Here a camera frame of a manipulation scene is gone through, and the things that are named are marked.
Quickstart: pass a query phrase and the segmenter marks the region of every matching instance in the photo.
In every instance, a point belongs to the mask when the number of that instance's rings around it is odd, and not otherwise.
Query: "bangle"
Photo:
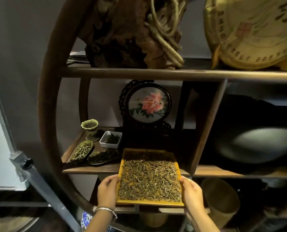
[[[93,212],[95,213],[97,210],[107,210],[107,211],[109,211],[109,212],[111,212],[113,215],[114,215],[114,220],[113,221],[115,221],[116,219],[118,219],[118,216],[117,216],[117,214],[114,212],[114,210],[112,210],[112,209],[110,209],[110,208],[106,208],[106,207],[98,207],[98,208],[95,208],[94,210],[93,210]]]

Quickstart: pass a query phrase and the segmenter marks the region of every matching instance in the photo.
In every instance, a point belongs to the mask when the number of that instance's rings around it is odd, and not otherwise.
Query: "small vase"
[[[98,132],[98,121],[91,119],[81,123],[81,127],[86,131],[86,140],[97,141],[99,137]]]

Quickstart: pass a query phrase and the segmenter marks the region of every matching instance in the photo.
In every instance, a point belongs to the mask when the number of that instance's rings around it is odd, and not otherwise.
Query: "pink flower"
[[[151,92],[151,96],[146,96],[142,102],[142,109],[146,110],[148,114],[153,114],[163,109],[164,102],[162,101],[160,93]]]

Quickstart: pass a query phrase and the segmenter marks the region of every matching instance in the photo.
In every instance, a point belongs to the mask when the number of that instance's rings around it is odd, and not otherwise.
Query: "wooden display stand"
[[[77,191],[68,174],[117,174],[119,163],[107,164],[100,167],[69,167],[67,161],[76,146],[85,140],[84,131],[70,145],[68,150],[60,157],[56,136],[56,104],[62,78],[80,78],[79,87],[79,115],[80,122],[89,119],[88,93],[91,78],[123,78],[123,79],[151,79],[151,80],[178,80],[183,81],[181,98],[178,107],[175,128],[168,139],[175,138],[185,133],[192,139],[192,146],[188,150],[188,156],[178,156],[183,147],[179,142],[173,145],[175,156],[181,168],[181,174],[194,177],[219,177],[219,178],[284,178],[287,179],[287,167],[279,166],[270,170],[268,174],[259,168],[250,174],[239,174],[221,169],[214,165],[199,165],[199,161],[206,144],[212,123],[224,94],[227,82],[254,81],[269,83],[287,83],[287,72],[272,71],[236,71],[236,70],[210,70],[211,61],[189,60],[181,70],[154,70],[154,69],[107,69],[91,68],[90,65],[67,65],[69,53],[76,40],[86,11],[91,10],[96,0],[66,0],[56,21],[52,32],[48,50],[46,52],[38,93],[38,113],[41,140],[45,148],[45,156],[48,159],[49,168],[57,183],[78,206],[88,212],[92,212],[94,205],[87,201]],[[184,111],[190,90],[194,89],[198,94],[198,102],[195,114],[196,130],[183,130]],[[121,127],[104,127],[104,130],[119,130]],[[124,147],[127,146],[127,136],[123,134]],[[119,207],[119,213],[138,213],[132,207]],[[179,208],[159,209],[159,213],[183,214]],[[125,229],[125,226],[113,226]]]

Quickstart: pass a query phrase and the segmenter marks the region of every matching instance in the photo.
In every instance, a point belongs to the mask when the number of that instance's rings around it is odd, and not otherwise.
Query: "white bowl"
[[[111,144],[111,143],[105,143],[104,141],[106,140],[107,136],[109,134],[113,134],[115,136],[119,136],[120,139],[119,139],[119,142],[117,144]],[[103,148],[112,148],[112,149],[117,149],[119,147],[119,144],[121,142],[121,139],[122,139],[122,133],[120,132],[111,132],[111,131],[106,131],[104,133],[104,135],[102,136],[101,140],[99,141],[100,143],[100,146],[103,147]]]

